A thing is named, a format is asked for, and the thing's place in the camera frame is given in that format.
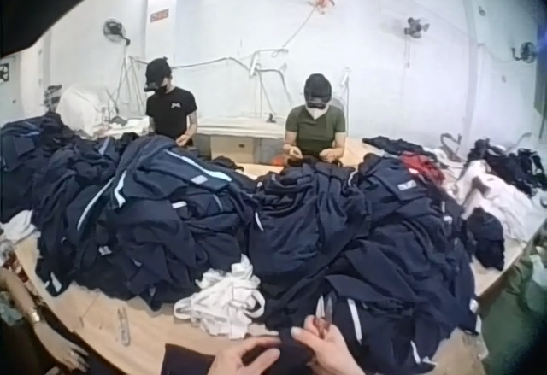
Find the wristwatch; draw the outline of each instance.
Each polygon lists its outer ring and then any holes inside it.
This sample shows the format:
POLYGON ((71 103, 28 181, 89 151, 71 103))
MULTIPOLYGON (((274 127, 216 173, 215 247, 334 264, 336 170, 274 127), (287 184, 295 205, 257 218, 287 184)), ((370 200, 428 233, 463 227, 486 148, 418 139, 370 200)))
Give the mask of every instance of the wristwatch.
POLYGON ((42 315, 36 307, 29 308, 29 310, 26 312, 26 316, 28 317, 28 321, 31 323, 32 326, 35 326, 36 324, 44 321, 42 315))

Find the table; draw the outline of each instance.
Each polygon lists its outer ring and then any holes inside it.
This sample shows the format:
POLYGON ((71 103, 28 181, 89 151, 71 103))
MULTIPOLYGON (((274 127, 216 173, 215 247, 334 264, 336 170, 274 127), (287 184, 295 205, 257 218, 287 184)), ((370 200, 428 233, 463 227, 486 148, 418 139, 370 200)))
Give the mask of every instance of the table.
MULTIPOLYGON (((343 163, 357 164, 367 153, 378 152, 371 146, 361 145, 353 140, 346 148, 343 163)), ((278 173, 281 167, 242 164, 244 172, 251 177, 258 177, 268 171, 278 173)), ((531 214, 530 234, 536 231, 544 222, 546 213, 538 211, 531 214)), ((509 268, 521 255, 523 247, 518 243, 506 244, 506 268, 509 268)), ((63 294, 54 298, 45 291, 39 278, 34 274, 38 257, 36 238, 30 237, 20 242, 16 253, 21 265, 25 268, 29 280, 37 288, 38 293, 59 317, 62 323, 72 332, 78 334, 92 346, 104 359, 131 375, 157 375, 160 373, 164 345, 178 344, 193 349, 202 354, 216 354, 230 341, 224 337, 211 337, 199 328, 186 322, 174 320, 172 309, 164 307, 157 313, 152 313, 142 300, 129 302, 106 297, 98 291, 91 291, 72 284, 63 294), (131 343, 124 346, 120 340, 118 308, 125 308, 131 343)), ((502 276, 502 272, 485 270, 478 262, 473 263, 477 293, 482 294, 494 285, 502 276)), ((255 335, 264 334, 261 325, 252 325, 250 332, 255 335)), ((433 359, 438 363, 433 375, 476 375, 482 374, 481 365, 476 359, 472 342, 468 336, 456 330, 449 340, 439 346, 433 359)))

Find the person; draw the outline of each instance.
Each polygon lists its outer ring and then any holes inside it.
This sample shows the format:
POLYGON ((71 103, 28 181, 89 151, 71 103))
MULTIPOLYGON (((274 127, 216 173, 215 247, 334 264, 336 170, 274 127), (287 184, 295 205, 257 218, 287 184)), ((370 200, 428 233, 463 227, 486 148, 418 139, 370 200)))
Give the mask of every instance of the person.
MULTIPOLYGON (((309 316, 303 328, 292 328, 292 337, 314 353, 309 363, 317 375, 365 375, 350 354, 342 333, 330 324, 320 337, 320 328, 325 322, 309 316)), ((208 375, 260 375, 279 358, 279 339, 276 337, 248 338, 231 348, 221 351, 213 361, 208 375), (265 349, 248 366, 243 357, 253 349, 265 349)))
POLYGON ((44 345, 53 359, 71 371, 87 371, 85 360, 87 353, 75 343, 62 337, 45 322, 21 279, 4 267, 0 267, 0 290, 6 290, 10 294, 16 307, 31 324, 36 338, 44 345))
POLYGON ((193 146, 192 137, 197 132, 196 99, 191 92, 173 84, 166 58, 155 59, 146 66, 144 90, 154 91, 146 100, 150 132, 172 138, 180 147, 193 146))
POLYGON ((342 109, 332 106, 330 82, 320 73, 308 77, 303 106, 295 107, 285 123, 283 151, 291 161, 313 156, 334 163, 344 155, 346 128, 342 109))

